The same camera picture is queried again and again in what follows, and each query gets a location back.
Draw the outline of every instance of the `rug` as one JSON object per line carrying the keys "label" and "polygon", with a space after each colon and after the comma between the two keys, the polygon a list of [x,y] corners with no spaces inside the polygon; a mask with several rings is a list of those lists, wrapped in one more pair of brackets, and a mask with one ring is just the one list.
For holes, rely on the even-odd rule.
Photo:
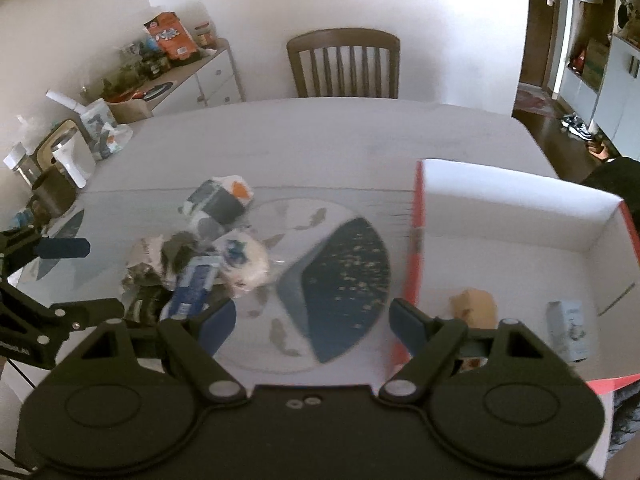
{"label": "rug", "polygon": [[553,119],[559,119],[564,115],[560,105],[542,88],[524,83],[518,84],[518,93],[516,94],[516,102],[513,109]]}

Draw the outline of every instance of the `jar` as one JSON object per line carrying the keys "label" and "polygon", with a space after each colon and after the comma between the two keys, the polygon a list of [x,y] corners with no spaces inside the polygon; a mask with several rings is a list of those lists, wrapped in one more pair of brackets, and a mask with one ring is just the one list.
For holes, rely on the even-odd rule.
{"label": "jar", "polygon": [[196,40],[203,48],[215,48],[216,38],[213,37],[209,22],[203,22],[196,25]]}
{"label": "jar", "polygon": [[29,184],[29,187],[33,186],[42,174],[33,159],[27,155],[27,150],[24,149],[21,142],[18,142],[9,155],[4,158],[4,163],[14,173],[19,174]]}

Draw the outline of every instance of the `wooden floor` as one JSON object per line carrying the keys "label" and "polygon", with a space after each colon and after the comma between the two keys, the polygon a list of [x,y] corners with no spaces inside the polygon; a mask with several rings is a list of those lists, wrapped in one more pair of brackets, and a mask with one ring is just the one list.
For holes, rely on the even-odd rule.
{"label": "wooden floor", "polygon": [[561,130],[560,119],[522,110],[514,110],[512,116],[529,130],[562,180],[580,182],[600,164],[583,140]]}

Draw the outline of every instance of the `bolt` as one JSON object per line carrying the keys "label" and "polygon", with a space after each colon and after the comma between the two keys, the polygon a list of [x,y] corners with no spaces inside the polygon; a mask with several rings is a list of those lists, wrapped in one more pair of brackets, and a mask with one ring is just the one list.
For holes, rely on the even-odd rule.
{"label": "bolt", "polygon": [[404,379],[396,379],[395,381],[389,381],[385,384],[385,391],[392,397],[409,397],[413,395],[417,389],[418,386]]}
{"label": "bolt", "polygon": [[305,404],[307,406],[319,406],[320,404],[322,404],[322,399],[320,397],[307,397],[305,399]]}
{"label": "bolt", "polygon": [[299,399],[289,399],[286,403],[287,408],[291,408],[292,410],[301,410],[305,407],[305,403]]}
{"label": "bolt", "polygon": [[228,399],[240,393],[240,384],[233,381],[216,381],[209,386],[209,393],[214,397]]}

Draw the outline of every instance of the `cable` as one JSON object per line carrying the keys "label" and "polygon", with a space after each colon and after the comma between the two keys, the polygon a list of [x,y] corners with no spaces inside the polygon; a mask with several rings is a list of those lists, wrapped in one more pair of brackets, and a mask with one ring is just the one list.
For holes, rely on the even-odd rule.
{"label": "cable", "polygon": [[15,471],[8,471],[7,469],[2,469],[2,468],[0,468],[0,475],[8,476],[9,478],[19,478],[20,480],[29,478],[29,475],[25,475],[23,473],[17,473]]}
{"label": "cable", "polygon": [[19,467],[20,469],[24,469],[25,471],[31,471],[31,468],[25,466],[22,462],[15,459],[10,454],[2,451],[2,449],[0,449],[0,455],[4,456],[9,462],[13,463],[16,467]]}
{"label": "cable", "polygon": [[15,363],[14,363],[13,361],[11,361],[11,359],[7,359],[6,361],[7,361],[7,362],[12,366],[12,367],[14,367],[14,368],[15,368],[15,371],[16,371],[16,372],[18,372],[18,373],[22,376],[22,378],[23,378],[25,381],[27,381],[27,382],[29,383],[29,385],[31,386],[31,388],[35,389],[36,385],[35,385],[35,384],[33,384],[33,383],[31,382],[30,378],[28,378],[28,377],[24,374],[24,372],[23,372],[22,370],[20,370],[20,368],[18,368],[18,367],[15,365]]}

